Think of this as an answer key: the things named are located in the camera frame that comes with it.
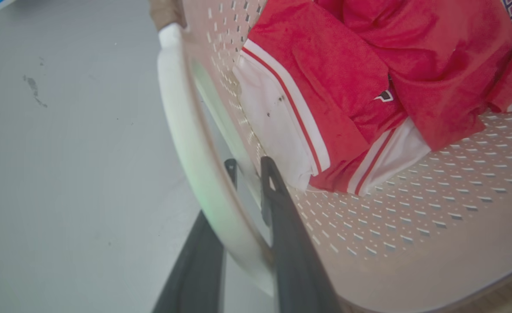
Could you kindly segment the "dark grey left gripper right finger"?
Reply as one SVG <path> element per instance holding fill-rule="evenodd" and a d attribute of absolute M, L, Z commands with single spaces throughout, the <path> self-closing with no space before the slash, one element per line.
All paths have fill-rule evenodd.
<path fill-rule="evenodd" d="M 271 231 L 278 313 L 341 313 L 333 285 L 283 181 L 269 156 L 260 159 L 262 216 Z"/>

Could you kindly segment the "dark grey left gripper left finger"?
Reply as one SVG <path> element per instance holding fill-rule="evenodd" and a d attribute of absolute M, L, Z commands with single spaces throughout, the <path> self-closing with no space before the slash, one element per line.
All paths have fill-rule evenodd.
<path fill-rule="evenodd" d="M 226 250 L 201 210 L 153 313 L 222 313 Z"/>

